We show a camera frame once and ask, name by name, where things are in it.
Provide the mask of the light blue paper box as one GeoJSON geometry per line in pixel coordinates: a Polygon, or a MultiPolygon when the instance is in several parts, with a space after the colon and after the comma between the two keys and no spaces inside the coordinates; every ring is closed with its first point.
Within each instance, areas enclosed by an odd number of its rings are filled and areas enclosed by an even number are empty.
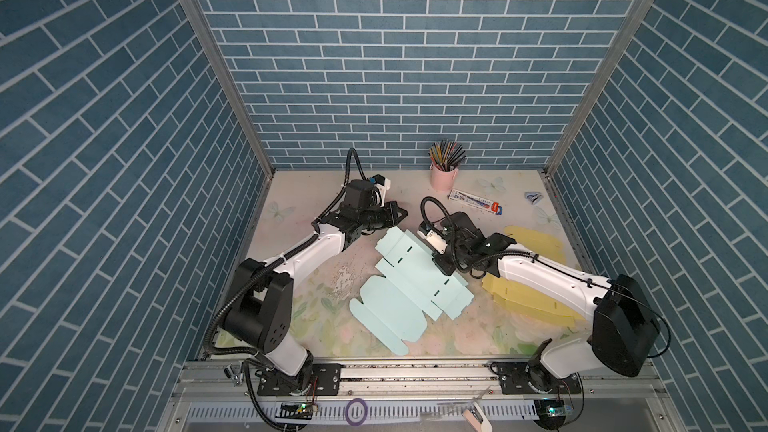
{"type": "Polygon", "coordinates": [[[432,251],[413,233],[389,229],[375,250],[381,255],[378,273],[349,302],[352,316],[390,352],[404,356],[417,342],[428,321],[445,315],[457,319],[473,298],[468,282],[444,275],[432,251]]]}

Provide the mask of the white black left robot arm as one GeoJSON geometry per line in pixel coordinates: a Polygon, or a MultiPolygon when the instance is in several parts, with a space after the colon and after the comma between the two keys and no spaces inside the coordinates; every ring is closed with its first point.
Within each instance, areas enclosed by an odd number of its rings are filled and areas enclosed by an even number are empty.
{"type": "Polygon", "coordinates": [[[359,237],[392,228],[407,217],[405,209],[386,199],[390,188],[391,181],[380,174],[351,180],[313,220],[313,231],[302,242],[274,258],[241,262],[209,330],[225,331],[244,344],[219,349],[209,339],[207,351],[246,353],[291,379],[308,378],[311,354],[289,332],[294,286],[359,237]]]}

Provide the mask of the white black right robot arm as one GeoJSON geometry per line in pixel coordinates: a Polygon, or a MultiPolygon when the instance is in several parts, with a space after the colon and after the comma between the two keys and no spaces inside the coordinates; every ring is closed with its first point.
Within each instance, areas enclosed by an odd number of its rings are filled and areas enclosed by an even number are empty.
{"type": "Polygon", "coordinates": [[[486,236],[464,212],[437,223],[424,219],[419,233],[433,247],[433,261],[444,274],[478,272],[513,288],[525,306],[542,297],[575,314],[580,332],[544,339],[531,357],[528,374],[537,384],[601,367],[635,377],[668,329],[633,278],[592,275],[502,233],[486,236]]]}

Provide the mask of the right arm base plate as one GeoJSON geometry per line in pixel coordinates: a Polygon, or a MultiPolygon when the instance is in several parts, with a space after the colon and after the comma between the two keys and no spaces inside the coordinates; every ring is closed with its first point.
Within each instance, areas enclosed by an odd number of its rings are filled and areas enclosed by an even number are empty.
{"type": "Polygon", "coordinates": [[[575,395],[583,391],[577,374],[558,379],[541,365],[527,362],[498,362],[488,364],[503,395],[575,395]]]}

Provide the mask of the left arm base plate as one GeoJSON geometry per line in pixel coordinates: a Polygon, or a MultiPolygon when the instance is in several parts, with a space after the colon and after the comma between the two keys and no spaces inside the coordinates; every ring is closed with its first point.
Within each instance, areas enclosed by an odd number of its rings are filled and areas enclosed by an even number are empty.
{"type": "Polygon", "coordinates": [[[254,373],[259,396],[337,396],[342,366],[339,363],[305,365],[297,376],[277,369],[254,373]]]}

